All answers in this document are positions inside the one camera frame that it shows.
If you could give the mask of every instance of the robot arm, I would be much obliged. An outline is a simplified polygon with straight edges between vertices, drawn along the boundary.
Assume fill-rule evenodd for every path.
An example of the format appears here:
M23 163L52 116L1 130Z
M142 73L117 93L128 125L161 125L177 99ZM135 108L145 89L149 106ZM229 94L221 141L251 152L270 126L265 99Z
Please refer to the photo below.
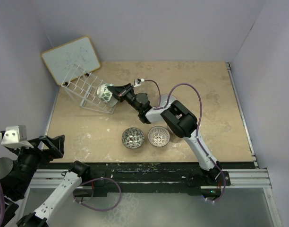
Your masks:
M138 117L142 123L154 123L165 121L173 133L183 138L192 149L199 161L202 172L211 179L216 179L220 172L215 164L221 166L217 159L211 154L200 133L196 136L197 118L178 100L168 104L165 108L153 108L150 105L146 93L134 93L135 86L127 84L121 87L108 86L108 90L120 102L127 101L138 111Z
M15 215L18 205L14 202L23 199L40 163L49 163L64 155L65 136L50 138L40 136L26 140L24 125L7 127L0 132L0 143L17 155L17 160L8 157L0 158L0 183L4 193L5 215L2 226L7 224ZM48 148L39 149L43 142Z
M75 161L68 169L63 182L33 213L22 217L18 227L48 227L55 213L61 208L66 199L82 183L90 179L90 167Z

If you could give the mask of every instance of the stain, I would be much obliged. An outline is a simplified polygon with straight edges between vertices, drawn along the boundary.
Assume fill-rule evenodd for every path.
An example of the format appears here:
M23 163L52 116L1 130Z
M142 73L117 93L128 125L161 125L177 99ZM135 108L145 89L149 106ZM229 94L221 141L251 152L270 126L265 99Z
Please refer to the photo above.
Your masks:
M190 70L190 69L194 69L196 67L195 62L190 61L178 61L177 63L177 69L179 70Z
M185 153L180 153L181 156L183 156L183 159L186 159L187 155Z
M95 72L101 72L101 69L103 68L103 71L105 72L111 72L114 73L118 71L121 67L121 64L118 62L111 62L111 61L103 61L102 62L102 67Z
M128 69L119 69L119 70L117 70L117 73L114 75L122 81L129 81L130 80L130 74L131 74L131 72Z
M145 64L141 61L135 62L134 65L140 69L143 69L145 67Z
M192 78L192 81L195 82L196 84L204 84L206 85L206 82L204 79L201 79L201 78Z
M204 134L204 135L203 135L202 133L201 133L201 135L202 135L202 137L204 138L204 140L205 140L206 143L212 142L212 141L215 139L215 136L216 136L216 135L214 135L214 134L213 134L213 135L210 135L210 134L207 134L207 135Z
M112 158L110 157L109 154L107 154L107 157L105 157L105 159L108 159L109 161L112 161Z
M224 81L230 81L229 75L221 75L220 78L221 78L222 80L224 80Z
M154 67L153 67L152 65L147 65L147 66L146 66L146 69L147 69L147 70L152 70L153 68L154 68Z
M170 136L170 141L172 142L172 143L181 143L182 142L182 138L179 138L178 136L176 136L175 134L171 134L171 136Z
M214 108L220 109L219 95L214 90L210 90L210 92L203 97L203 100L213 104Z
M230 123L223 119L219 120L219 126L221 127L221 131L223 132L229 132L232 129Z

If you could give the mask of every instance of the whiteboard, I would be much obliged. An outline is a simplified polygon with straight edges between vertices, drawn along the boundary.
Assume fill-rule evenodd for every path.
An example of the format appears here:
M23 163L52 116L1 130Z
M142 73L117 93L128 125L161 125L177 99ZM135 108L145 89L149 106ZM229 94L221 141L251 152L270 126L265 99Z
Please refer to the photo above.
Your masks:
M101 66L88 36L45 51L42 53L42 59L58 85L64 82L73 64L80 65L88 72Z

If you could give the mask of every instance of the wooden whiteboard frame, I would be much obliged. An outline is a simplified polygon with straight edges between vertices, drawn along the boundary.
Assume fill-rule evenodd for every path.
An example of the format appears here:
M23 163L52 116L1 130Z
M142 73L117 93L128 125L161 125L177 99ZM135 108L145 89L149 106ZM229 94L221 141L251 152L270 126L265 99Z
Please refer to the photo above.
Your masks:
M83 36L83 37L80 37L80 38L78 38L78 39L72 40L72 41L70 41L70 42L68 42L68 43L62 44L62 45L60 45L60 46L54 47L54 48L52 48L52 49L50 49L50 50L47 50L47 51L44 51L44 52L41 53L41 59L42 59L42 61L45 63L47 69L49 70L50 74L52 75L52 77L53 77L53 79L54 79L54 81L55 81L56 83L57 83L57 80L55 79L55 77L54 77L51 69L49 68L49 66L46 64L46 61L45 61L45 59L43 58L43 54L45 54L45 53L47 53L47 52L50 52L50 51L53 51L53 50L55 50L55 49L58 49L58 48L60 48L60 47L62 47L62 46L65 46L65 45L67 45L67 44L73 43L73 42L75 42L75 41L77 41L77 40L80 40L80 39L83 39L83 38L88 38L88 39L89 39L90 44L91 44L91 46L92 46L92 48L93 48L94 54L95 54L95 56L96 56L96 58L97 58L97 61L98 61L98 64L99 64L99 67L98 67L98 68L96 68L96 69L94 69L94 70L91 70L91 71L89 71L89 72L93 72L93 71L95 71L95 70L97 70L97 69L99 69L99 68L101 67L101 63L100 63L100 61L99 61L99 59L98 59L98 57L97 57L97 54L96 54L95 48L94 48L94 46L93 46L93 43L92 43L90 37L89 37L88 35L85 35L85 36Z

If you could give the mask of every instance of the dish rack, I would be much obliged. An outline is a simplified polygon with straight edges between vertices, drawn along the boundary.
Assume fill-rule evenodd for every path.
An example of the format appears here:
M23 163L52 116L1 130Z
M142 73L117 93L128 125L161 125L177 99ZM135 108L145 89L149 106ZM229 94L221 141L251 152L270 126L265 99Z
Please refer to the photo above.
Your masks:
M115 107L107 106L96 93L97 88L105 83L93 73L83 69L80 65L73 64L65 76L61 87L65 89L67 94L80 107L112 114Z

